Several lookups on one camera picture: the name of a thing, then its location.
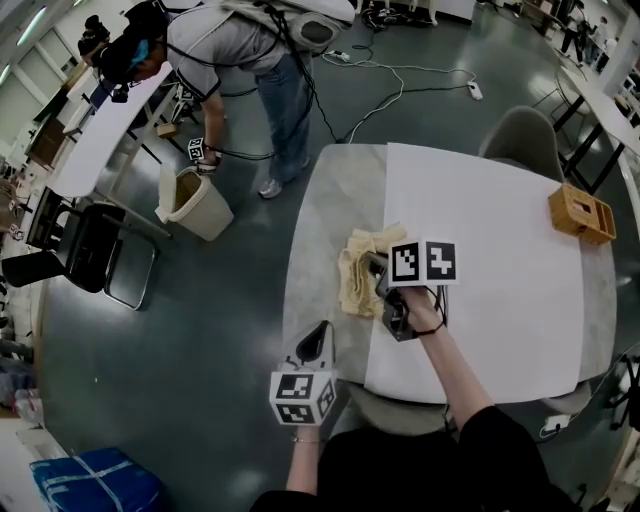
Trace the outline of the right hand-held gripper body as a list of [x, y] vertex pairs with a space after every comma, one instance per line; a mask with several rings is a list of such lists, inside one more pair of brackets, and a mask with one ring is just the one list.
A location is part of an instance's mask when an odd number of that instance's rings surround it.
[[408, 308], [400, 290], [424, 287], [446, 325], [448, 287], [458, 282], [456, 245], [424, 238], [403, 239], [388, 250], [385, 273], [373, 273], [375, 292], [383, 301], [382, 323], [398, 342], [412, 339]]

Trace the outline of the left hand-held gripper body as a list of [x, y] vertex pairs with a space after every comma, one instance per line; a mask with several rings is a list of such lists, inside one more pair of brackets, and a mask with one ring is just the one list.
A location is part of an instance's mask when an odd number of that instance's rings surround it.
[[321, 426], [337, 399], [336, 380], [332, 371], [272, 372], [269, 403], [278, 423]]

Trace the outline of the cream yellow cloth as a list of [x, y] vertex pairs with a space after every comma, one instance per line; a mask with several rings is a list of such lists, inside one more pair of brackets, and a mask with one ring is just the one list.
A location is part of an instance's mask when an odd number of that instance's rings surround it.
[[389, 225], [380, 232], [352, 231], [337, 262], [340, 274], [338, 299], [344, 313], [363, 318], [382, 317], [383, 301], [375, 292], [375, 279], [369, 273], [365, 254], [373, 252], [387, 256], [389, 246], [406, 235], [406, 229], [400, 223]]

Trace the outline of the person's left forearm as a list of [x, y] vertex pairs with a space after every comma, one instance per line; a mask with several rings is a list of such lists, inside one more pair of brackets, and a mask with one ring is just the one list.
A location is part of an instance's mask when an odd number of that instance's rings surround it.
[[286, 490], [317, 494], [318, 465], [321, 449], [320, 429], [299, 426], [293, 436], [293, 453]]

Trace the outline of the person's right forearm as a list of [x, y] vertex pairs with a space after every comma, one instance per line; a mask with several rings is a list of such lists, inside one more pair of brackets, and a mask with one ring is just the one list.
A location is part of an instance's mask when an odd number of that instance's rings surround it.
[[445, 327], [419, 339], [445, 392], [456, 426], [462, 430], [474, 415], [494, 402]]

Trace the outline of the person's right hand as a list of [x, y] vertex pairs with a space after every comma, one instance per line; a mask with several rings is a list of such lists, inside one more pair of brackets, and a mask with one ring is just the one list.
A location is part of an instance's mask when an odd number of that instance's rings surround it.
[[444, 320], [436, 311], [431, 301], [430, 292], [424, 287], [407, 287], [401, 290], [401, 295], [408, 308], [408, 323], [413, 330], [427, 330], [435, 328]]

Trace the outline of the white paper sheet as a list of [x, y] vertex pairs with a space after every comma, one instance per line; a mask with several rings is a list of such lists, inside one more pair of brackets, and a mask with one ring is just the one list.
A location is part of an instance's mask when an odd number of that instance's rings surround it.
[[581, 249], [551, 225], [555, 181], [457, 152], [391, 143], [384, 219], [456, 245], [448, 324], [497, 403], [573, 391], [584, 338]]

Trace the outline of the grey shell chair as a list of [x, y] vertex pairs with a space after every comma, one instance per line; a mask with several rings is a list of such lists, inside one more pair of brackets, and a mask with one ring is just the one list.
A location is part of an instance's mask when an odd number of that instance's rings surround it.
[[580, 382], [567, 394], [541, 399], [541, 402], [557, 414], [576, 416], [592, 399], [592, 389], [588, 381]]
[[478, 156], [564, 181], [554, 128], [529, 106], [509, 109], [482, 141]]
[[443, 431], [452, 420], [447, 405], [420, 404], [384, 398], [348, 382], [358, 413], [373, 427], [389, 434], [417, 437]]

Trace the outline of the person's black clothing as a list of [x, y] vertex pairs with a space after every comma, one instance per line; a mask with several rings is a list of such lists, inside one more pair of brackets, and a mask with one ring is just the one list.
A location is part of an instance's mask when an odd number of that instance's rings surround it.
[[453, 438], [372, 427], [334, 436], [316, 494], [271, 490], [250, 512], [580, 512], [549, 479], [532, 437], [496, 407]]

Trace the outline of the wicker organizer basket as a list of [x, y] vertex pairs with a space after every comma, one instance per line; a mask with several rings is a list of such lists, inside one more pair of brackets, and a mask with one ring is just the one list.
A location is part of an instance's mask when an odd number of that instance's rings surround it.
[[551, 225], [561, 233], [592, 245], [617, 237], [611, 207], [569, 184], [562, 184], [548, 198]]

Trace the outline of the beige trash bin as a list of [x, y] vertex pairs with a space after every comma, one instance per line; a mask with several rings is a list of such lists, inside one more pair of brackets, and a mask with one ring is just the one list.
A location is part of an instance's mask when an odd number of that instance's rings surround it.
[[158, 206], [155, 214], [163, 223], [174, 223], [205, 241], [213, 241], [233, 221], [227, 201], [207, 175], [195, 166], [175, 172], [162, 165], [158, 183]]

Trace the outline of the blue wrapped bundle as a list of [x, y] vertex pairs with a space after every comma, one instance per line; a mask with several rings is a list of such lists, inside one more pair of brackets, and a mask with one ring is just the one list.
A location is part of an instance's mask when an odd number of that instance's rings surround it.
[[117, 448], [40, 460], [31, 473], [49, 512], [166, 512], [163, 484]]

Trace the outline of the black folding chair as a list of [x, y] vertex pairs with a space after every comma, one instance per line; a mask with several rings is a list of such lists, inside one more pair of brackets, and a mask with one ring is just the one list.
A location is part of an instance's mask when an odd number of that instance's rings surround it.
[[[64, 235], [70, 233], [70, 238], [62, 251], [65, 277], [86, 292], [102, 292], [121, 306], [133, 311], [140, 310], [160, 254], [157, 243], [143, 230], [127, 224], [127, 212], [116, 205], [91, 203], [81, 210], [70, 208], [68, 213]], [[123, 233], [143, 240], [151, 248], [150, 263], [136, 303], [125, 301], [111, 292], [111, 283], [124, 245]]]

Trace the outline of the white table black legs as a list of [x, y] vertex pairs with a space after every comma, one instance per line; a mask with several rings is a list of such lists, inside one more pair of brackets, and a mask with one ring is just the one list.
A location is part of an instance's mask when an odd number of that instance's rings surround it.
[[[587, 193], [594, 195], [610, 175], [613, 167], [618, 165], [622, 171], [632, 202], [640, 204], [640, 192], [631, 175], [631, 171], [626, 171], [624, 165], [619, 163], [619, 158], [623, 155], [624, 150], [630, 150], [634, 156], [640, 157], [640, 125], [633, 127], [630, 121], [620, 112], [612, 98], [575, 72], [560, 66], [554, 73], [554, 80], [556, 87], [538, 100], [533, 105], [533, 108], [554, 93], [558, 93], [561, 96], [567, 105], [567, 109], [553, 123], [553, 129], [556, 133], [560, 133], [564, 125], [574, 115], [578, 114], [583, 106], [589, 109], [589, 112], [596, 120], [591, 132], [569, 159], [558, 153], [564, 177], [573, 179]], [[615, 143], [612, 144], [614, 151], [596, 180], [593, 183], [589, 183], [579, 172], [578, 164], [603, 133], [606, 133], [611, 140], [615, 140]]]

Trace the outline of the long white desk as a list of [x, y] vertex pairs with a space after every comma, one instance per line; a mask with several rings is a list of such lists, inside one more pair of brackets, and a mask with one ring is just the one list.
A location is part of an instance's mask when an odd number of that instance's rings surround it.
[[130, 90], [126, 103], [113, 103], [107, 99], [83, 130], [62, 169], [48, 187], [67, 198], [88, 196], [134, 118], [172, 71], [171, 64], [165, 62], [156, 76]]

